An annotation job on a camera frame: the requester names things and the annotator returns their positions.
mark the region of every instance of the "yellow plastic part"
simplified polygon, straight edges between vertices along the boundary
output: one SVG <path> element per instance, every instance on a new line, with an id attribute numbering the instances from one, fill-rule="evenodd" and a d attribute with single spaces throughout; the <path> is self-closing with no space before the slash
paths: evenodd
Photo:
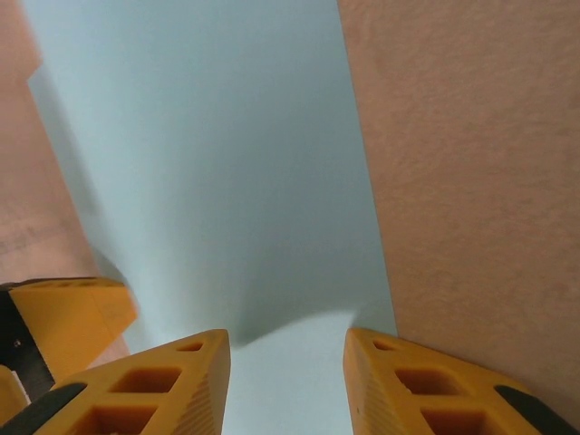
<path id="1" fill-rule="evenodd" d="M 475 364 L 350 329 L 344 379 L 355 435 L 537 435 L 494 390 L 526 388 Z"/>
<path id="2" fill-rule="evenodd" d="M 0 365 L 0 427 L 27 405 L 26 396 L 15 375 Z"/>
<path id="3" fill-rule="evenodd" d="M 78 373 L 87 387 L 36 435 L 214 435 L 229 382 L 226 330 L 212 330 Z"/>
<path id="4" fill-rule="evenodd" d="M 86 369 L 137 317 L 127 287 L 107 278 L 47 280 L 10 296 L 56 382 Z"/>

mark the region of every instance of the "pale blue wall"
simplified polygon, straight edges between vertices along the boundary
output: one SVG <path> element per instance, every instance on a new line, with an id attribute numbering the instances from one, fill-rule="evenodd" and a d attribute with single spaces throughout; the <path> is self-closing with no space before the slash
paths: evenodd
<path id="1" fill-rule="evenodd" d="M 334 0 L 24 4 L 83 227 L 139 301 L 130 348 L 226 327 L 241 380 L 225 433 L 289 417 L 276 433 L 349 433 L 345 328 L 369 305 L 395 327 Z M 241 384 L 267 395 L 294 345 L 279 397 L 241 411 Z M 308 429 L 305 412 L 331 420 Z"/>

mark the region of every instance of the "beige wall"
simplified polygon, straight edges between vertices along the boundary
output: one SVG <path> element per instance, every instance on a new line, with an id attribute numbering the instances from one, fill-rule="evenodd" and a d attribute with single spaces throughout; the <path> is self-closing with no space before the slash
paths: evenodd
<path id="1" fill-rule="evenodd" d="M 580 426 L 580 3 L 339 4 L 401 336 Z"/>

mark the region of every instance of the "textured wall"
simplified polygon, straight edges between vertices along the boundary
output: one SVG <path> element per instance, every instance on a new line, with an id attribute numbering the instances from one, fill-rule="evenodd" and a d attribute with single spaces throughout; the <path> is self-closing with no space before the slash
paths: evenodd
<path id="1" fill-rule="evenodd" d="M 401 336 L 580 425 L 580 3 L 339 4 Z"/>

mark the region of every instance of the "rectangular hole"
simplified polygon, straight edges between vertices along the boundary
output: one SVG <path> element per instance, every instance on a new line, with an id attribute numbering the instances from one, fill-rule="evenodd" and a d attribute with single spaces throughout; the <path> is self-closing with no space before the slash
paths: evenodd
<path id="1" fill-rule="evenodd" d="M 437 369 L 397 369 L 395 374 L 413 394 L 457 395 L 465 393 L 451 375 Z"/>
<path id="2" fill-rule="evenodd" d="M 154 407 L 98 406 L 74 426 L 74 435 L 139 435 L 155 413 Z"/>
<path id="3" fill-rule="evenodd" d="M 141 368 L 128 372 L 110 392 L 169 392 L 181 374 L 176 367 Z"/>
<path id="4" fill-rule="evenodd" d="M 179 352 L 197 352 L 202 347 L 203 347 L 203 343 L 195 342 L 195 343 L 187 344 L 183 347 L 178 348 L 178 351 Z"/>
<path id="5" fill-rule="evenodd" d="M 392 347 L 390 344 L 386 343 L 384 340 L 374 340 L 372 342 L 374 347 L 376 347 L 380 351 L 395 351 L 396 349 Z"/>
<path id="6" fill-rule="evenodd" d="M 484 411 L 421 410 L 435 435 L 506 435 Z"/>

